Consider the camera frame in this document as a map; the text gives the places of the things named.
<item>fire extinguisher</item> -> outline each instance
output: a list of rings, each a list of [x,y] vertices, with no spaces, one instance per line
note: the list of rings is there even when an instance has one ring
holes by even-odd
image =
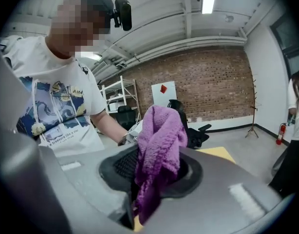
[[[285,131],[286,131],[286,125],[287,123],[282,123],[280,125],[280,131],[278,132],[278,136],[277,136],[277,140],[276,140],[276,144],[280,145],[282,142],[282,139],[284,137]]]

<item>white t-shirt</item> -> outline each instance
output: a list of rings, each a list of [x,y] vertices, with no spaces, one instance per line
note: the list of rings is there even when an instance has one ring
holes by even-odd
[[[288,86],[288,109],[297,108],[297,97],[293,88],[292,80],[289,81]],[[299,140],[299,110],[297,110],[296,123],[294,128],[294,135],[292,140]]]
[[[56,156],[104,149],[90,115],[102,112],[106,104],[89,69],[85,74],[75,58],[57,58],[44,37],[18,40],[4,57],[31,92],[19,132],[52,148]]]

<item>office chair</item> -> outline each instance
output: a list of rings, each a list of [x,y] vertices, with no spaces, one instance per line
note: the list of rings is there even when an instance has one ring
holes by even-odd
[[[202,143],[209,139],[209,135],[206,135],[206,130],[209,129],[211,125],[207,124],[199,128],[198,131],[193,128],[188,128],[187,116],[184,113],[184,106],[182,102],[177,99],[170,99],[169,101],[170,103],[168,104],[168,107],[175,109],[180,115],[181,122],[187,133],[187,147],[193,149],[201,148]]]
[[[135,111],[130,106],[120,106],[117,109],[116,120],[127,131],[136,123]]]

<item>man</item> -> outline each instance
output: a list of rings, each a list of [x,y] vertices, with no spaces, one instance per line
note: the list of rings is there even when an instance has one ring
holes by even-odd
[[[15,75],[31,92],[17,129],[56,156],[104,149],[90,122],[119,143],[127,131],[105,112],[92,72],[74,58],[110,30],[112,0],[65,0],[47,37],[17,40],[4,51]]]

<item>black mesh grille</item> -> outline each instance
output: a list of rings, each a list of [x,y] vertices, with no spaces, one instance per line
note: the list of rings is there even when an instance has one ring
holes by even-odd
[[[138,150],[126,154],[113,164],[115,172],[129,182],[133,182],[135,178],[135,167],[137,160]]]

